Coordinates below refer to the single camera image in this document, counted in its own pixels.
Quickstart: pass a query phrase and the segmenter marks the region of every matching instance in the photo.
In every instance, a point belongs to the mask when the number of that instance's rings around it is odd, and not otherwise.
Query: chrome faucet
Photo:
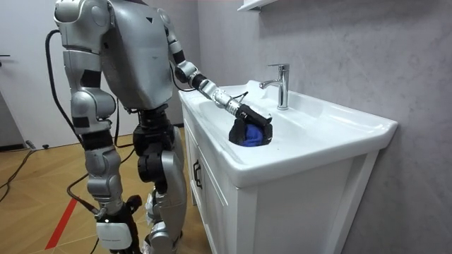
[[[278,109],[286,110],[289,108],[289,69],[288,63],[271,64],[268,66],[278,66],[279,78],[269,80],[259,84],[261,89],[266,89],[269,85],[277,85],[280,90],[278,93]]]

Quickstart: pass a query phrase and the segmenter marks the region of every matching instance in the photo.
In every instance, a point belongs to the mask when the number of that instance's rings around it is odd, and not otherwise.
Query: sink
[[[180,92],[181,101],[197,121],[212,147],[222,156],[227,174],[237,187],[256,185],[307,169],[364,155],[388,146],[397,122],[296,92],[289,109],[277,110],[278,88],[262,90],[259,82],[224,86],[231,96],[246,91],[243,103],[273,117],[269,145],[242,147],[228,140],[235,117],[199,92]]]

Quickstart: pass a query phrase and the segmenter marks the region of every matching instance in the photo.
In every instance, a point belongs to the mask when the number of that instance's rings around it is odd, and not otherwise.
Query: shelf
[[[262,6],[273,3],[277,0],[245,0],[238,11],[261,11]]]

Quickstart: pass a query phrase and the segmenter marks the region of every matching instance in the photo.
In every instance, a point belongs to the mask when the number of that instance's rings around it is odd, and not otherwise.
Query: cabinet handle
[[[193,164],[193,176],[196,180],[196,166],[199,165],[199,160],[196,160],[195,164]]]
[[[203,185],[201,184],[201,180],[198,178],[198,171],[201,170],[201,165],[199,164],[199,162],[197,162],[197,165],[198,166],[194,169],[194,177],[195,177],[196,186],[198,186],[202,190]]]

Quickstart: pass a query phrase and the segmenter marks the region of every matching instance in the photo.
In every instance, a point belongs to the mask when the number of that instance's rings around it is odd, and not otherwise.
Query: blue cloth
[[[242,146],[245,147],[256,147],[262,145],[263,133],[260,128],[256,127],[254,124],[246,125],[246,137]]]

